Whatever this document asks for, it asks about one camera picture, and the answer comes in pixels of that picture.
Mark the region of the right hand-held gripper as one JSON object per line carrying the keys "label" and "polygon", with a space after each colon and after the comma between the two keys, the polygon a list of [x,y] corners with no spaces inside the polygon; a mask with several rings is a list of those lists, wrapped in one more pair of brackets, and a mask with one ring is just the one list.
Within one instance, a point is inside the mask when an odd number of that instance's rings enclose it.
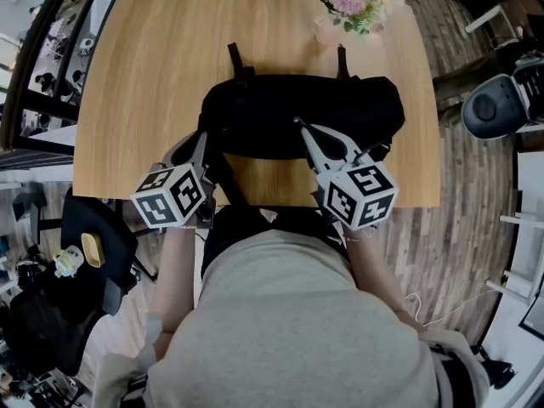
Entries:
{"label": "right hand-held gripper", "polygon": [[[381,161],[367,154],[361,157],[359,146],[346,134],[333,128],[310,124],[299,117],[293,121],[301,127],[311,168],[319,189],[323,191],[320,206],[352,231],[376,225],[386,219],[394,207],[399,188]],[[322,133],[343,146],[340,156],[330,156],[318,141]],[[340,168],[340,162],[347,163]]]}

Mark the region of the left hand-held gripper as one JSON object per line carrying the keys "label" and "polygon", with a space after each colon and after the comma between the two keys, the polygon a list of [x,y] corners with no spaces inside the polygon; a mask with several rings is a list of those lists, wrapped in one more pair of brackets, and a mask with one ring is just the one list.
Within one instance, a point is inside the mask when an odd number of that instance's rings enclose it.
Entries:
{"label": "left hand-held gripper", "polygon": [[149,228],[211,227],[215,200],[204,176],[206,147],[207,132],[187,135],[139,181],[130,199]]}

